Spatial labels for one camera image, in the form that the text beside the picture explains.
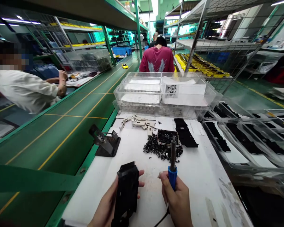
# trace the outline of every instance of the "hand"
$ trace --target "hand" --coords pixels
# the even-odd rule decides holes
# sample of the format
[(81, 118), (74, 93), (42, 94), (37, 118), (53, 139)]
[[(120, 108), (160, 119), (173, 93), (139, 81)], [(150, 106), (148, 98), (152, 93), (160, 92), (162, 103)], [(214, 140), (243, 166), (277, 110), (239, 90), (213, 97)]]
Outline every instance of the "hand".
[[(139, 177), (144, 174), (144, 170), (139, 171)], [(145, 183), (139, 181), (139, 187), (144, 187)], [(115, 205), (116, 205), (116, 193), (118, 188), (118, 176), (114, 180), (111, 187), (107, 190), (107, 192), (102, 197), (98, 208), (94, 214), (93, 219), (88, 224), (87, 227), (108, 227), (111, 225), (111, 221), (114, 218), (115, 213)]]
[(189, 205), (189, 189), (180, 179), (176, 179), (176, 191), (170, 185), (168, 171), (160, 172), (162, 195), (165, 204), (169, 206), (171, 219), (175, 227), (192, 227), (192, 218)]
[(65, 72), (63, 70), (59, 70), (59, 79), (64, 79), (66, 81), (67, 78), (68, 78), (67, 72)]

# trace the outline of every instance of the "pink shirt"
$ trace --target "pink shirt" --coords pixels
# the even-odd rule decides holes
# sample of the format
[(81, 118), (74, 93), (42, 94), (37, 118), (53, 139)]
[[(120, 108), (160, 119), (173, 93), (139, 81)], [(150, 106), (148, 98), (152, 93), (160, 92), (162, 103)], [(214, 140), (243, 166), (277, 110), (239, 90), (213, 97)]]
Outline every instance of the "pink shirt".
[(173, 52), (168, 47), (151, 47), (142, 57), (140, 72), (173, 73), (175, 71)]

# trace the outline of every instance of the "green conveyor belt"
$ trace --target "green conveyor belt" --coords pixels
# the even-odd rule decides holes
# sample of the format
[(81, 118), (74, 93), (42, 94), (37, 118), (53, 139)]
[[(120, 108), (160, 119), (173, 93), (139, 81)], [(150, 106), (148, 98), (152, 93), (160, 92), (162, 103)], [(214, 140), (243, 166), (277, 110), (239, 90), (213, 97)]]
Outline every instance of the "green conveyor belt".
[[(137, 71), (138, 55), (134, 52), (0, 143), (0, 164), (75, 175), (93, 144), (90, 126), (104, 127), (114, 110), (113, 91), (128, 72)], [(123, 69), (122, 63), (129, 68)], [(17, 226), (45, 226), (62, 195), (0, 193), (0, 219)]]

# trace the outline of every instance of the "blue soldering iron handle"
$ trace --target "blue soldering iron handle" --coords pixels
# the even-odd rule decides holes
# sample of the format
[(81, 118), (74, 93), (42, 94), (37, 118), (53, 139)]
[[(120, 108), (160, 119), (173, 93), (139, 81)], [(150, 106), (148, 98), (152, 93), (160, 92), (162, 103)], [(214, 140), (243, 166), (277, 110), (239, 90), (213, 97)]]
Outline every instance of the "blue soldering iron handle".
[(176, 190), (176, 179), (177, 179), (177, 174), (178, 174), (178, 169), (177, 167), (175, 172), (172, 172), (170, 170), (170, 166), (168, 167), (168, 177), (169, 177), (169, 182), (171, 184), (171, 187), (173, 188), (173, 190)]

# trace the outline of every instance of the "yellow parts on shelf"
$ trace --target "yellow parts on shelf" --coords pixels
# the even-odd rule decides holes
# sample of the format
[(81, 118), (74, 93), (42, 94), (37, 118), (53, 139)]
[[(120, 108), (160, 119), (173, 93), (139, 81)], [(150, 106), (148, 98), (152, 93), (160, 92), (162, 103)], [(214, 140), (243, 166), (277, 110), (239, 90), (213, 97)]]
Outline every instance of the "yellow parts on shelf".
[[(186, 64), (189, 58), (189, 54), (176, 54), (176, 59), (180, 64), (181, 68), (185, 70)], [(188, 69), (189, 72), (202, 72), (208, 77), (223, 78), (229, 77), (230, 74), (224, 72), (220, 68), (216, 67), (214, 64), (204, 60), (198, 54), (194, 54), (192, 58), (191, 65)]]
[(89, 46), (89, 45), (99, 45), (99, 44), (105, 44), (105, 42), (97, 42), (97, 43), (89, 43), (89, 44), (72, 44), (72, 46), (77, 47), (77, 46)]
[[(99, 30), (102, 31), (102, 28), (98, 28), (98, 27), (89, 27), (89, 26), (82, 26), (82, 25), (74, 25), (74, 24), (70, 24), (67, 22), (62, 22), (60, 23), (62, 26), (66, 26), (66, 27), (76, 27), (76, 28), (85, 28), (85, 29), (93, 29), (93, 30)], [(57, 23), (50, 23), (51, 26), (58, 26)]]

